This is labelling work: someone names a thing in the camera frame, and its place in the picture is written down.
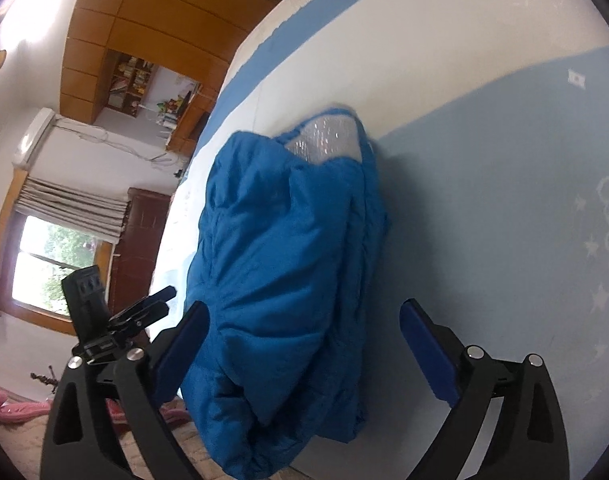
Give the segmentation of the dark brown cabinet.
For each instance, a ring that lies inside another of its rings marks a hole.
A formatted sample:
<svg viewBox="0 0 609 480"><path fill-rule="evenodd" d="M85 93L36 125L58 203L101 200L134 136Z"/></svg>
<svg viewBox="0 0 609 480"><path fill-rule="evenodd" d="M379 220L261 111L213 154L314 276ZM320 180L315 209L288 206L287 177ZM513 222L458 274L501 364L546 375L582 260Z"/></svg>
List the dark brown cabinet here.
<svg viewBox="0 0 609 480"><path fill-rule="evenodd" d="M148 295L171 196L129 188L123 230L112 257L108 307L112 314Z"/></svg>

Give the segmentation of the blue puffer jacket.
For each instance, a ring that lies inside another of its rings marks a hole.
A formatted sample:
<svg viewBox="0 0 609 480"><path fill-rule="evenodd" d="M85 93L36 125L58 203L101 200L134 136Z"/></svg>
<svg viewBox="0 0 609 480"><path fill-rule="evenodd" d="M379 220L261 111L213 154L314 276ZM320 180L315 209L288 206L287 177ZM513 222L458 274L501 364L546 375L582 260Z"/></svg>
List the blue puffer jacket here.
<svg viewBox="0 0 609 480"><path fill-rule="evenodd" d="M265 479L314 437L359 434L388 226L374 152L349 110L275 138L236 132L216 155L186 283L210 327L182 394L229 476Z"/></svg>

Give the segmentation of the window with blind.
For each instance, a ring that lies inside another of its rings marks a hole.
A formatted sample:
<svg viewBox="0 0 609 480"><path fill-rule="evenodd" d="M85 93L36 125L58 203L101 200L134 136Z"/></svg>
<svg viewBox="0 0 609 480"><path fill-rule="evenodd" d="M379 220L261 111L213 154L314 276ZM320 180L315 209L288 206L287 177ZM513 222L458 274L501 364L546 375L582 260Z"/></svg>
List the window with blind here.
<svg viewBox="0 0 609 480"><path fill-rule="evenodd" d="M127 209L14 169L0 210L0 315L72 335L60 281L93 264L107 280Z"/></svg>

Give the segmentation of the wooden wardrobe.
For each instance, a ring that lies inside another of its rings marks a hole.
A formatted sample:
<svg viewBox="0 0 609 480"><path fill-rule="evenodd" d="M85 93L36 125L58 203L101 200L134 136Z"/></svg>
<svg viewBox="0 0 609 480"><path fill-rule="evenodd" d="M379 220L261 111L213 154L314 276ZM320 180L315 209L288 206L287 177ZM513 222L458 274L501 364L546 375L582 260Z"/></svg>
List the wooden wardrobe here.
<svg viewBox="0 0 609 480"><path fill-rule="evenodd" d="M105 107L110 71L129 54L200 85L169 150L190 156L232 58L278 0L77 0L62 61L60 114L91 124Z"/></svg>

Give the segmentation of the blue and white bed sheet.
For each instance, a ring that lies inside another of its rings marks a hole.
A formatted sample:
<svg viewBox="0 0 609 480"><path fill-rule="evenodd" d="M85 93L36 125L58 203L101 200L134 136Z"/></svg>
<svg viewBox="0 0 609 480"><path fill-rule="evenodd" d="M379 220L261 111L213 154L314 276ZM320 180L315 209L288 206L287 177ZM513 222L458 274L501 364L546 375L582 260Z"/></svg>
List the blue and white bed sheet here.
<svg viewBox="0 0 609 480"><path fill-rule="evenodd" d="M367 426L315 439L314 479L402 479L447 414L398 327L413 297L491 356L543 357L570 474L609 445L609 26L590 0L283 0L238 48L152 284L183 288L210 167L238 130L357 113L390 230L374 281Z"/></svg>

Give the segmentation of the pink floral quilt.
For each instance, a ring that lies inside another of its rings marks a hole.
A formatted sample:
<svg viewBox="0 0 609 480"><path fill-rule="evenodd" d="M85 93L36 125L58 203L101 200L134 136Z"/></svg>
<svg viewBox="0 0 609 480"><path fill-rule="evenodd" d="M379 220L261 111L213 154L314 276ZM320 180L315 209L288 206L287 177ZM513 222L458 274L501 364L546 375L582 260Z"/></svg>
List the pink floral quilt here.
<svg viewBox="0 0 609 480"><path fill-rule="evenodd" d="M9 402L6 392L0 390L0 424L19 425L30 422L32 419L50 414L52 401L45 402ZM163 419L169 424L175 422L189 422L190 414L185 408L178 405L163 404L160 408Z"/></svg>

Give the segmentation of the wooden wall shelf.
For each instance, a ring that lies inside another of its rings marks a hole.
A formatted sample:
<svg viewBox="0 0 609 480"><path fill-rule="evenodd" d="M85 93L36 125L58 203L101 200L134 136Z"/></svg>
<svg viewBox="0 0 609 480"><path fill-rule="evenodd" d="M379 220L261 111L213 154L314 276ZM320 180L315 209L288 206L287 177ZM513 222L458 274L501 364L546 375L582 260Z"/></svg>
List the wooden wall shelf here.
<svg viewBox="0 0 609 480"><path fill-rule="evenodd" d="M152 84L157 65L137 56L111 51L109 86L105 106L114 112L137 118Z"/></svg>

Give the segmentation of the white air conditioner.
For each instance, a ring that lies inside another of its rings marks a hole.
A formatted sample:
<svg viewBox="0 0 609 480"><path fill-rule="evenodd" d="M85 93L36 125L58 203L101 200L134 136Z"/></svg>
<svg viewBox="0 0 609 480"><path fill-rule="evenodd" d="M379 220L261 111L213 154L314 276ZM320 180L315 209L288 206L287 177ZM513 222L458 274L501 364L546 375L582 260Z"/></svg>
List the white air conditioner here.
<svg viewBox="0 0 609 480"><path fill-rule="evenodd" d="M48 107L42 107L29 122L13 156L13 166L28 170L38 156L42 144L50 134L57 114Z"/></svg>

